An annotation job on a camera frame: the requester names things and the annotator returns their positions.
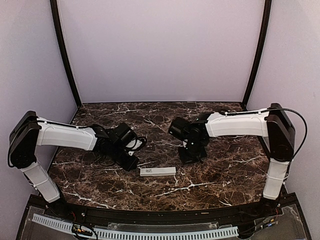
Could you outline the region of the white remote control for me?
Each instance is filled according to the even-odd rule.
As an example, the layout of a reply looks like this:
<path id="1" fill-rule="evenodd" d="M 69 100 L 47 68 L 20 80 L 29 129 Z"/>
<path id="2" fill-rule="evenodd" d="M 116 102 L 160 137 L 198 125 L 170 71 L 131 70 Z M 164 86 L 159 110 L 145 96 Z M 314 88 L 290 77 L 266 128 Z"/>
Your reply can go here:
<path id="1" fill-rule="evenodd" d="M 141 177 L 165 177 L 165 176 L 175 176 L 176 167 L 155 167 L 155 168 L 141 168 Z"/>

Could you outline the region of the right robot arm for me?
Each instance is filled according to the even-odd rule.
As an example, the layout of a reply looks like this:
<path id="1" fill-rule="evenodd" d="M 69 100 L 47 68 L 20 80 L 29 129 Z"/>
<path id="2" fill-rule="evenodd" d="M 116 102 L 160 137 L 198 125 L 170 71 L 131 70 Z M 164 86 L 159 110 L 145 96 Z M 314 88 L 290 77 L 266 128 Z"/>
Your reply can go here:
<path id="1" fill-rule="evenodd" d="M 252 111 L 215 111 L 198 115 L 187 121 L 176 117 L 168 133 L 182 141 L 178 155 L 183 164 L 202 162 L 211 138 L 224 136 L 258 136 L 268 139 L 269 167 L 263 189 L 263 200 L 255 205 L 255 213 L 266 217 L 275 208 L 290 165 L 299 149 L 295 149 L 296 130 L 287 112 L 299 112 L 273 103 L 268 108 Z"/>

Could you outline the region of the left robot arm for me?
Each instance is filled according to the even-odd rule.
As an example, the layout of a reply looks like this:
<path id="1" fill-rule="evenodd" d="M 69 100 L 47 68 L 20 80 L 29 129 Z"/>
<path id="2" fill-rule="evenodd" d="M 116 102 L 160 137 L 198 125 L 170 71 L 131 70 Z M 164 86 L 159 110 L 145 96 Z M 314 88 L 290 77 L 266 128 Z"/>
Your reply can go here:
<path id="1" fill-rule="evenodd" d="M 70 206 L 62 198 L 57 184 L 38 162 L 35 151 L 38 146 L 57 146 L 98 152 L 109 157 L 129 172 L 137 168 L 139 158 L 134 155 L 147 143 L 126 123 L 115 128 L 98 124 L 70 125 L 38 117 L 35 111 L 27 111 L 9 135 L 7 164 L 23 172 L 33 187 L 39 191 L 51 210 L 60 218 L 67 218 Z"/>

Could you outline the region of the black front rail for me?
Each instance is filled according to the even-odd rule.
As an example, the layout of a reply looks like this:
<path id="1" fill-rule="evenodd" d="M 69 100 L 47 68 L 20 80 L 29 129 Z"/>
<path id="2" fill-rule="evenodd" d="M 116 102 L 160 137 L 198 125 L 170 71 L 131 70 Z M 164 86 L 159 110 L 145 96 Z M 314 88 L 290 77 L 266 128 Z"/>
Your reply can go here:
<path id="1" fill-rule="evenodd" d="M 133 211 L 91 207 L 68 203 L 47 203 L 42 197 L 31 195 L 28 204 L 43 208 L 46 214 L 76 220 L 79 223 L 106 226 L 109 223 L 120 224 L 199 224 L 218 222 L 223 224 L 247 224 L 255 219 L 273 216 L 275 207 L 266 203 L 253 202 L 248 204 L 209 208 L 189 211 Z"/>

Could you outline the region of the right black frame post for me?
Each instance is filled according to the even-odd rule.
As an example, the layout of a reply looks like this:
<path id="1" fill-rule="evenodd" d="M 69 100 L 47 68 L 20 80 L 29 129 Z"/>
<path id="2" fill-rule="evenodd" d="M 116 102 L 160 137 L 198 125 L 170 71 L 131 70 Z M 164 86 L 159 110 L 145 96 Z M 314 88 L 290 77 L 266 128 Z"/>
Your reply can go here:
<path id="1" fill-rule="evenodd" d="M 261 58 L 262 58 L 262 54 L 265 46 L 268 26 L 269 26 L 271 8 L 272 8 L 272 0 L 265 0 L 256 51 L 255 51 L 250 75 L 248 78 L 248 83 L 247 83 L 244 96 L 241 102 L 244 109 L 246 109 L 248 106 L 248 103 L 254 88 L 255 80 L 258 74 L 258 70 L 259 70 L 259 66 L 260 66 L 260 62 L 261 62 Z"/>

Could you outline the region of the black frame post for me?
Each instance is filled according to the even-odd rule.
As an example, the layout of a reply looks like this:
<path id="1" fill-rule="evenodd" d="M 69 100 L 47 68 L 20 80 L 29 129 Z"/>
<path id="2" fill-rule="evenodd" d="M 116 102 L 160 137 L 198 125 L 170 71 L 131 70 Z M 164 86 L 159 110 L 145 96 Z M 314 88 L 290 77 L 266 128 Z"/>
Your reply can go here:
<path id="1" fill-rule="evenodd" d="M 64 35 L 63 35 L 62 24 L 61 24 L 61 20 L 60 20 L 58 1 L 57 0 L 50 0 L 49 2 L 50 2 L 51 15 L 52 15 L 52 19 L 53 19 L 55 35 L 56 35 L 63 67 L 65 70 L 65 74 L 66 74 L 68 84 L 69 84 L 74 102 L 76 104 L 76 107 L 80 108 L 82 106 L 82 101 L 81 101 L 80 94 L 79 94 L 77 86 L 76 86 L 76 81 L 75 81 L 75 78 L 73 75 L 73 71 L 71 68 L 70 61 L 69 61 L 69 56 L 67 53 L 67 48 L 66 48 L 66 44 L 65 44 L 65 40 L 64 40 Z"/>
<path id="2" fill-rule="evenodd" d="M 259 66 L 260 66 L 260 62 L 261 62 L 261 58 L 262 58 L 262 54 L 265 46 L 268 26 L 269 26 L 271 8 L 272 8 L 272 0 L 265 0 L 256 51 L 255 51 L 250 75 L 248 78 L 248 83 L 247 83 L 244 96 L 241 102 L 244 109 L 246 109 L 248 106 L 248 103 L 254 88 L 255 80 L 258 74 L 258 70 L 259 70 Z"/>

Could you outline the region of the left black frame post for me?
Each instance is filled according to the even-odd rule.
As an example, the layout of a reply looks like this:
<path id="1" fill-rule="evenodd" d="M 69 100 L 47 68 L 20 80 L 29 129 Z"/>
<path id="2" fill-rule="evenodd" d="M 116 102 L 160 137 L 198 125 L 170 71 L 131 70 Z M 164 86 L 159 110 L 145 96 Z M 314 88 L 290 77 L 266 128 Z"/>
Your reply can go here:
<path id="1" fill-rule="evenodd" d="M 64 35 L 63 35 L 62 24 L 61 24 L 61 20 L 60 20 L 58 1 L 57 0 L 50 0 L 49 2 L 50 2 L 51 15 L 52 15 L 52 19 L 53 19 L 55 35 L 56 35 L 63 67 L 65 70 L 65 74 L 66 74 L 68 84 L 69 84 L 74 102 L 76 104 L 76 107 L 80 108 L 82 106 L 82 101 L 81 101 L 80 94 L 79 94 L 77 86 L 76 86 L 76 81 L 75 81 L 75 78 L 73 75 L 73 71 L 71 68 L 70 61 L 69 61 L 69 56 L 67 53 L 67 48 L 66 48 L 66 44 L 65 44 L 65 40 L 64 40 Z"/>

